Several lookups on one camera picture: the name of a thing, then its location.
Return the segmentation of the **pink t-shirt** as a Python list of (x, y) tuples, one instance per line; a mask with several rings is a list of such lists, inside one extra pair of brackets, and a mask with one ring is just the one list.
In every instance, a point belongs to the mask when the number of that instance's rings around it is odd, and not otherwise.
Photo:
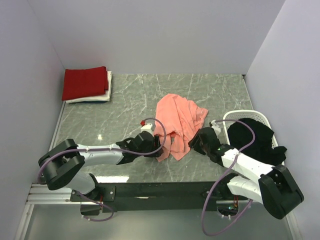
[(177, 94), (167, 94), (156, 106), (154, 135), (163, 144), (163, 154), (158, 162), (173, 156), (181, 160), (190, 150), (188, 143), (204, 125), (208, 114), (206, 108)]

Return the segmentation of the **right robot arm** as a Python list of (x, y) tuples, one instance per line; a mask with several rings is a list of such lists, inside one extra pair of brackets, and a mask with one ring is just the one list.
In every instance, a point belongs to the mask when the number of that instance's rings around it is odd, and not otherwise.
[(226, 200), (245, 197), (262, 204), (269, 214), (281, 220), (305, 199), (287, 167), (259, 162), (220, 143), (211, 127), (198, 130), (188, 146), (227, 169), (213, 184)]

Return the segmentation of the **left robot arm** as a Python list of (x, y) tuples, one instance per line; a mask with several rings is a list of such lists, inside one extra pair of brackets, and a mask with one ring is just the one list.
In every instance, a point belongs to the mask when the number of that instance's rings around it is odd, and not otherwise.
[(100, 188), (93, 174), (80, 172), (83, 167), (123, 165), (140, 156), (158, 158), (164, 152), (162, 147), (160, 137), (147, 131), (105, 146), (76, 144), (73, 139), (66, 139), (39, 159), (38, 182), (51, 191), (64, 187), (76, 190), (88, 201), (94, 201)]

